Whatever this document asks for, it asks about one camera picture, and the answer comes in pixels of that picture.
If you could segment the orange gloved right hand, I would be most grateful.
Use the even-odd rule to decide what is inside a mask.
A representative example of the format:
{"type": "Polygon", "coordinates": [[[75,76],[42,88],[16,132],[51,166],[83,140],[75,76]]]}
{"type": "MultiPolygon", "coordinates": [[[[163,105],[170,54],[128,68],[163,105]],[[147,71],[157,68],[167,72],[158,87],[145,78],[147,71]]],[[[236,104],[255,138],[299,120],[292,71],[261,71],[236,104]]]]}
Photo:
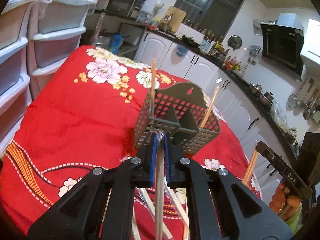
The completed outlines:
{"type": "Polygon", "coordinates": [[[282,220],[288,220],[293,217],[302,204],[302,201],[297,196],[287,195],[285,188],[284,182],[281,181],[269,203],[269,208],[279,215],[282,220]]]}

